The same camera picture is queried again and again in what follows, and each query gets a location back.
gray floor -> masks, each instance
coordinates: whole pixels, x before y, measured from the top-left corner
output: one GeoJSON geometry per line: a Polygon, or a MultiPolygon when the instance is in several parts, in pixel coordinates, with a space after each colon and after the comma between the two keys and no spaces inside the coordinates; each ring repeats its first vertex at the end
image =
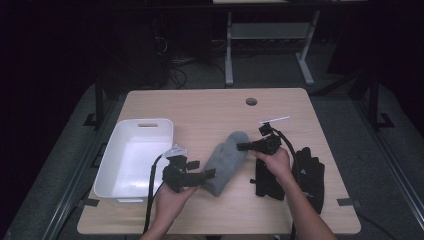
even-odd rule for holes
{"type": "MultiPolygon", "coordinates": [[[[316,80],[313,86],[304,83],[297,66],[294,56],[297,45],[285,46],[278,54],[234,58],[233,88],[300,87],[314,92],[342,77],[326,74],[333,44],[314,44],[310,49],[307,62],[316,80]]],[[[214,64],[202,62],[179,68],[188,77],[185,88],[224,88],[224,59],[220,56],[211,61],[214,64]]],[[[338,237],[390,239],[387,233],[372,224],[376,223],[396,239],[424,239],[423,229],[389,168],[387,155],[381,150],[376,134],[370,131],[363,118],[361,104],[347,97],[350,86],[350,83],[346,84],[324,97],[311,97],[347,191],[356,203],[358,214],[363,216],[359,218],[362,229],[358,234],[338,237]]],[[[171,80],[163,87],[175,88],[176,85],[171,80]]],[[[420,171],[424,167],[424,140],[403,114],[393,94],[384,87],[380,93],[379,110],[389,115],[395,128],[382,129],[378,135],[384,138],[399,165],[407,173],[417,195],[423,199],[424,186],[421,183],[424,182],[424,176],[420,171]]],[[[78,206],[71,211],[72,206],[78,204],[79,199],[93,184],[97,169],[90,167],[91,161],[100,145],[107,143],[124,100],[125,93],[116,101],[106,101],[106,121],[99,131],[94,131],[94,127],[83,126],[87,115],[95,111],[94,87],[87,89],[17,214],[10,228],[11,239],[56,238],[50,232],[54,227],[57,227],[56,232],[60,230],[57,239],[140,237],[79,234],[76,225],[82,208],[78,206]],[[75,185],[69,188],[69,183],[73,181],[75,185]],[[71,196],[66,198],[66,194],[70,192],[71,196]],[[69,204],[69,208],[64,211],[68,213],[65,215],[69,215],[69,219],[63,226],[56,226],[50,223],[55,214],[61,212],[58,208],[62,206],[60,203],[69,204]]]]}

person's right hand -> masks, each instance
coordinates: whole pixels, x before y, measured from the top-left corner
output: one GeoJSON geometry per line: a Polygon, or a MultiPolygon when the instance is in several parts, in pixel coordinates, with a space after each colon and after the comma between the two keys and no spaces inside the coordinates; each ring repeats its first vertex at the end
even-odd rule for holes
{"type": "Polygon", "coordinates": [[[252,154],[265,162],[266,167],[277,177],[277,180],[284,176],[292,175],[290,157],[286,149],[280,147],[274,155],[267,155],[256,151],[252,151],[252,154]]]}

hand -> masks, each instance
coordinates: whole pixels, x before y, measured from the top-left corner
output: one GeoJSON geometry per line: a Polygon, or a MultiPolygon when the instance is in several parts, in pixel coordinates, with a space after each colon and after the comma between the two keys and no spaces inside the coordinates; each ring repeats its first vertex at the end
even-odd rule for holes
{"type": "Polygon", "coordinates": [[[196,187],[174,192],[166,183],[156,193],[156,216],[152,226],[141,237],[142,240],[159,240],[180,215],[187,200],[197,191],[196,187]]]}
{"type": "Polygon", "coordinates": [[[282,177],[292,175],[290,170],[290,157],[286,149],[279,148],[274,155],[252,151],[253,156],[263,160],[268,170],[280,180],[282,177]]]}

black glove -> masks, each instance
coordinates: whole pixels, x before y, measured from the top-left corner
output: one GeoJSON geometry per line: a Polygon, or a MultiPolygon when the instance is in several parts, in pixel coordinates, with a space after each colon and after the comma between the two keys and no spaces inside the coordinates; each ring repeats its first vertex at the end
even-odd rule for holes
{"type": "Polygon", "coordinates": [[[293,163],[292,174],[309,203],[318,214],[324,205],[324,164],[317,157],[312,158],[311,149],[303,148],[296,152],[296,162],[293,163]]]}

table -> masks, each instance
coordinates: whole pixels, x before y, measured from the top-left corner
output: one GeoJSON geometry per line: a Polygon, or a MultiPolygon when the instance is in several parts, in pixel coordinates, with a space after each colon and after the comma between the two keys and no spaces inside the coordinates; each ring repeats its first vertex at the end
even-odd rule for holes
{"type": "MultiPolygon", "coordinates": [[[[291,141],[295,151],[310,147],[325,164],[325,199],[322,218],[335,233],[354,234],[361,229],[352,206],[339,206],[349,198],[328,143],[305,90],[220,89],[133,91],[127,96],[118,122],[135,118],[168,118],[174,123],[174,143],[188,149],[188,160],[203,168],[212,151],[233,131],[244,131],[251,141],[262,138],[260,121],[290,115],[272,122],[291,141]],[[257,105],[246,104],[255,98],[257,105]]],[[[248,155],[220,197],[199,189],[190,198],[169,234],[284,234],[292,219],[283,202],[255,195],[255,159],[248,155]]],[[[78,223],[82,234],[141,234],[143,203],[113,203],[97,197],[97,207],[85,206],[78,223]]]]}

